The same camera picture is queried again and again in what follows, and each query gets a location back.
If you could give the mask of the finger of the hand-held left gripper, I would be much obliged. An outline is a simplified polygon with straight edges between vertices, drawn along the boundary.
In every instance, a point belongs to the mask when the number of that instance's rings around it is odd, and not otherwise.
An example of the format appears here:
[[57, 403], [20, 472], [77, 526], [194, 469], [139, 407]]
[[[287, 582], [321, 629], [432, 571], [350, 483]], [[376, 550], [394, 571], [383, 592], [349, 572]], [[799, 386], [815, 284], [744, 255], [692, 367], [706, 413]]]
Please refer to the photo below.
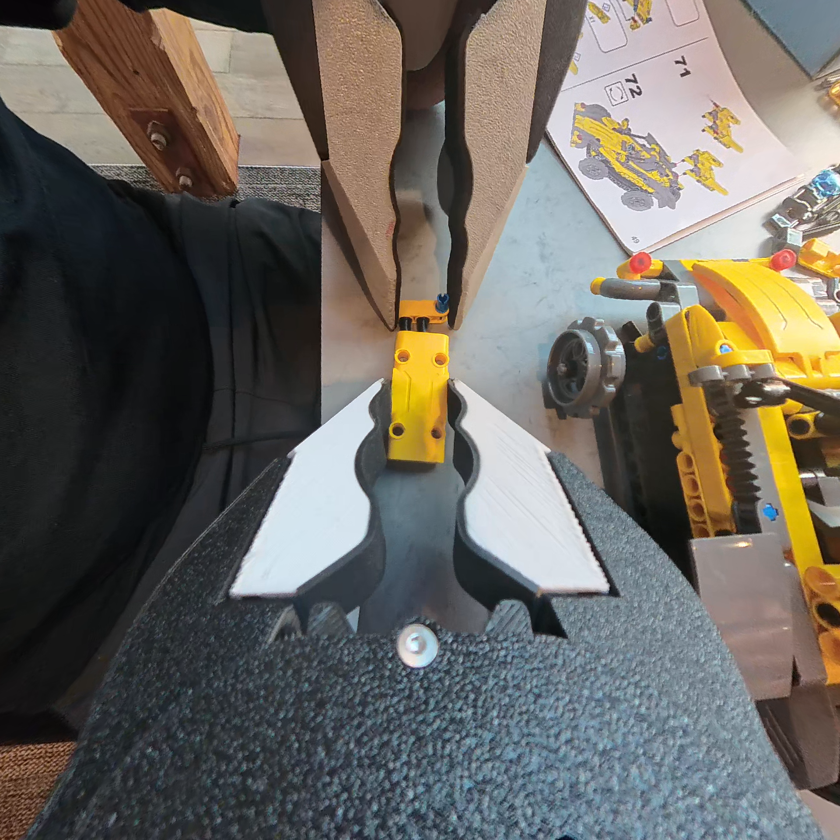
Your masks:
[[527, 169], [545, 1], [474, 13], [445, 70], [445, 151], [452, 196], [448, 325], [463, 325]]
[[376, 1], [315, 1], [324, 171], [373, 307], [396, 328], [401, 269], [393, 159], [403, 129], [403, 37]]

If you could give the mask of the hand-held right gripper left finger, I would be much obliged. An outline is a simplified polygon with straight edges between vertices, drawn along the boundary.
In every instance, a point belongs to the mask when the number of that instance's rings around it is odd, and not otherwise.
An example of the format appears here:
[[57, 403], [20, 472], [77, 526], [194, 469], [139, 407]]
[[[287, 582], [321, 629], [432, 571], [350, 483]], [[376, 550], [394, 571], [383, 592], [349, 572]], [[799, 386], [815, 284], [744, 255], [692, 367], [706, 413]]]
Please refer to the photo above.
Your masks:
[[385, 569], [375, 483], [386, 464], [391, 387], [375, 381], [295, 447], [229, 594], [296, 607], [359, 607]]

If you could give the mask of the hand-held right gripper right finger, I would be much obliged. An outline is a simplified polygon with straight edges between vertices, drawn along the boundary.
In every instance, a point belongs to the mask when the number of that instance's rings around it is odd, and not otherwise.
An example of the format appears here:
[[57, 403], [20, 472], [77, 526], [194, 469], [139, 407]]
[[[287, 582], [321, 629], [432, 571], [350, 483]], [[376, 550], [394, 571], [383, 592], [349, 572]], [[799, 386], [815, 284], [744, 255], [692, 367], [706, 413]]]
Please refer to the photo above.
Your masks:
[[449, 382], [456, 509], [455, 571], [482, 603], [605, 595], [610, 582], [550, 450], [459, 380]]

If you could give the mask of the yellow rectangular building panel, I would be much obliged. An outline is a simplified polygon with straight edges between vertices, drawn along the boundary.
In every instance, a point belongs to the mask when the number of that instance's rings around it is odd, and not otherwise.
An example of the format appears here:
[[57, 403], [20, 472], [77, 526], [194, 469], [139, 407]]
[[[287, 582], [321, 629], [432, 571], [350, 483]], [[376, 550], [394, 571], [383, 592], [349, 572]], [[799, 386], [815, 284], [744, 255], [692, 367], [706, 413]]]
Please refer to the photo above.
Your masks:
[[392, 372], [387, 458], [424, 464], [445, 460], [448, 336], [398, 330]]

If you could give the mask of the short yellow beam with pins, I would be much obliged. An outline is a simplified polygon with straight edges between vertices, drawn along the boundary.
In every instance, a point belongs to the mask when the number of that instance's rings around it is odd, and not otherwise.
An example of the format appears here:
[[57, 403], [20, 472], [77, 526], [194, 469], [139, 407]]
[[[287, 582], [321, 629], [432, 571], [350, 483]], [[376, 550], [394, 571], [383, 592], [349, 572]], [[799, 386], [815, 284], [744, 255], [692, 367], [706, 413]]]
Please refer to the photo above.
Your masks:
[[440, 293], [429, 300], [402, 300], [397, 313], [397, 329], [427, 331], [430, 326], [446, 324], [448, 310], [447, 293]]

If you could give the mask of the wooden desk leg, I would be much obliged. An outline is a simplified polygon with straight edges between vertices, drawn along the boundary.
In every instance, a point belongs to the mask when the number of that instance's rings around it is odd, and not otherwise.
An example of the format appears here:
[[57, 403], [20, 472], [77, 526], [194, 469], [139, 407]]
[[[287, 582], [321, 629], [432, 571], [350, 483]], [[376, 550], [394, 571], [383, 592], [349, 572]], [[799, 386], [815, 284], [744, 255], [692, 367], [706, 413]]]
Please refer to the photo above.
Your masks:
[[81, 1], [59, 50], [154, 179], [215, 198], [238, 188], [239, 136], [190, 21]]

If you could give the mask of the person's left hand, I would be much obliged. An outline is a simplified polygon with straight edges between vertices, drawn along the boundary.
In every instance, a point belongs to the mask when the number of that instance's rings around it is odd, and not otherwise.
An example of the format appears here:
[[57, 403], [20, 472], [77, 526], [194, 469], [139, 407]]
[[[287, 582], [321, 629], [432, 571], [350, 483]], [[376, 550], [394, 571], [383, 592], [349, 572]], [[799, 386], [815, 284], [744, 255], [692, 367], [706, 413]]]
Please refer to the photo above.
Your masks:
[[445, 99], [445, 62], [431, 62], [423, 69], [410, 70], [405, 82], [406, 110], [428, 110]]

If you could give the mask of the instruction booklet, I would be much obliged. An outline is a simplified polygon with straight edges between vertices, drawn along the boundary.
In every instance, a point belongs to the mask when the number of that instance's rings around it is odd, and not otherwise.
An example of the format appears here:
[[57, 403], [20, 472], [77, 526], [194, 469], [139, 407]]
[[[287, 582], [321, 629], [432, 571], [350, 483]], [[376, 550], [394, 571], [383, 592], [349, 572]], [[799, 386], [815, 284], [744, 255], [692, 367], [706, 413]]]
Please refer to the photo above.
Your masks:
[[743, 96], [697, 1], [585, 2], [547, 134], [630, 254], [802, 175]]

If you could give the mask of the yellow grey toy vehicle model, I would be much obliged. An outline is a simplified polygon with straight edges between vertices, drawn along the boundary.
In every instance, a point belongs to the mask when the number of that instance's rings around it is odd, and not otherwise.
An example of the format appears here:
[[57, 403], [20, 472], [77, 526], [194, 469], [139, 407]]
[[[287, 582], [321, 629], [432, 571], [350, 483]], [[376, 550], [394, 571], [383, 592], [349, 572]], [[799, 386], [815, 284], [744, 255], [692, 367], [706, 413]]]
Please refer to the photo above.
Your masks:
[[646, 325], [572, 321], [542, 390], [594, 422], [605, 491], [694, 586], [794, 785], [838, 805], [838, 312], [796, 260], [634, 255], [591, 293]]

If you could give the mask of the pile of small building pieces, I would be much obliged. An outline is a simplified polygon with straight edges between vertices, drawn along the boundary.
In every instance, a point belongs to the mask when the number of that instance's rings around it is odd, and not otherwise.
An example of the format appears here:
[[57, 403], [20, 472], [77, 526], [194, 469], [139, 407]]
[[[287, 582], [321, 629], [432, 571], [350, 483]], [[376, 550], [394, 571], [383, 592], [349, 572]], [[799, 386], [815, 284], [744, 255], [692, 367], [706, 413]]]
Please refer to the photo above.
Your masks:
[[838, 288], [839, 255], [825, 236], [839, 229], [839, 163], [799, 186], [767, 220], [771, 261], [777, 268], [799, 266]]

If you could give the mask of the blue cardboard box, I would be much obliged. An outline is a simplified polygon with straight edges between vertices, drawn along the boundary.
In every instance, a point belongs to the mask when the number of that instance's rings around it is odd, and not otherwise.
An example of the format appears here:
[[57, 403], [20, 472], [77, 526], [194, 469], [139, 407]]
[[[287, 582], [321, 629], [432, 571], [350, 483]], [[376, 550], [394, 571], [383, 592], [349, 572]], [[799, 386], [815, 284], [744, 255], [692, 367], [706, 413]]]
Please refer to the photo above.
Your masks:
[[807, 75], [839, 70], [839, 1], [746, 1]]

